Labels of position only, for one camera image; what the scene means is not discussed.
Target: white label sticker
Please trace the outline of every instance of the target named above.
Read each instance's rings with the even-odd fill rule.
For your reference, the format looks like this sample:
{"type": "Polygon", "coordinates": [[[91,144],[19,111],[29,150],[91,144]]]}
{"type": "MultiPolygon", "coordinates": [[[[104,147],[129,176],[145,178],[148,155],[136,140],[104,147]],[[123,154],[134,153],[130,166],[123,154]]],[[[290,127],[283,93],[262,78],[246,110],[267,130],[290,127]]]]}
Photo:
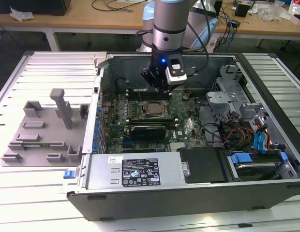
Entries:
{"type": "Polygon", "coordinates": [[[123,156],[109,156],[108,163],[122,163],[123,156]]]}
{"type": "Polygon", "coordinates": [[[160,180],[160,178],[149,178],[150,179],[150,181],[159,181],[160,180]]]}

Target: blue tab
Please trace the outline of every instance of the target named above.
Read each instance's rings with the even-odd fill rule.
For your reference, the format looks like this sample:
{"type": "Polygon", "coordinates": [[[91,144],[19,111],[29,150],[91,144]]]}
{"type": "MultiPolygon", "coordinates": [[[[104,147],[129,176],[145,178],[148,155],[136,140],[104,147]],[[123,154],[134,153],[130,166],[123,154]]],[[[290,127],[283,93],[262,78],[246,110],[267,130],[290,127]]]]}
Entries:
{"type": "Polygon", "coordinates": [[[64,172],[64,179],[75,179],[75,171],[71,171],[71,170],[66,170],[64,172]]]}
{"type": "Polygon", "coordinates": [[[235,153],[232,155],[233,163],[251,163],[252,159],[247,152],[235,153]]]}
{"type": "Polygon", "coordinates": [[[287,161],[287,155],[285,152],[281,152],[281,158],[284,160],[284,161],[287,161]]]}
{"type": "Polygon", "coordinates": [[[232,155],[231,158],[232,158],[233,164],[239,163],[238,158],[237,158],[236,155],[232,155]]]}

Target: small box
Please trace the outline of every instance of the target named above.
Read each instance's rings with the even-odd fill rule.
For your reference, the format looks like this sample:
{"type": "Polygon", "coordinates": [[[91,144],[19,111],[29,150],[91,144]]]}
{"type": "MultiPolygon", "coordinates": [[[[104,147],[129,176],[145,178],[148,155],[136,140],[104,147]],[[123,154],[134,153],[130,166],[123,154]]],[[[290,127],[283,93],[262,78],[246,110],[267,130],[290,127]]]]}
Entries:
{"type": "Polygon", "coordinates": [[[250,9],[251,4],[247,1],[238,1],[235,16],[246,17],[248,10],[250,9]]]}

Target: electronic device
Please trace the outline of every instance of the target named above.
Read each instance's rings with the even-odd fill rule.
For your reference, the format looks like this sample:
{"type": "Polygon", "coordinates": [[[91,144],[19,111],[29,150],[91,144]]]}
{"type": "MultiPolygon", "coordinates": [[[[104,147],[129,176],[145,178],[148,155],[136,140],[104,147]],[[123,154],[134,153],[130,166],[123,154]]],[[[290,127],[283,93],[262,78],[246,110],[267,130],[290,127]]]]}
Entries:
{"type": "MultiPolygon", "coordinates": [[[[186,67],[206,59],[182,57],[186,67]]],[[[110,53],[97,65],[67,192],[85,219],[264,209],[300,194],[300,134],[244,55],[209,59],[164,95],[140,78],[151,54],[110,53]]]]}
{"type": "Polygon", "coordinates": [[[0,14],[10,13],[10,7],[34,14],[65,15],[71,0],[0,0],[0,14]]]}

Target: black panel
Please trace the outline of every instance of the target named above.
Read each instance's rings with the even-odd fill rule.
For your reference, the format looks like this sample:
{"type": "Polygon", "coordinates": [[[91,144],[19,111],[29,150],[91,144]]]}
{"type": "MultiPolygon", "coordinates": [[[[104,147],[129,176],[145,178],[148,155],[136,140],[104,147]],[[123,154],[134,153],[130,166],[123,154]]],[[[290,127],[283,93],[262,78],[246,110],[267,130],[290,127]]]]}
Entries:
{"type": "Polygon", "coordinates": [[[190,176],[185,178],[188,184],[227,182],[225,171],[219,156],[223,148],[190,147],[179,150],[182,162],[189,165],[190,176]]]}
{"type": "Polygon", "coordinates": [[[129,219],[271,208],[300,194],[287,183],[172,190],[72,194],[67,199],[86,220],[129,219]]]}
{"type": "Polygon", "coordinates": [[[71,0],[0,0],[0,14],[10,12],[10,6],[34,14],[65,15],[71,0]]]}

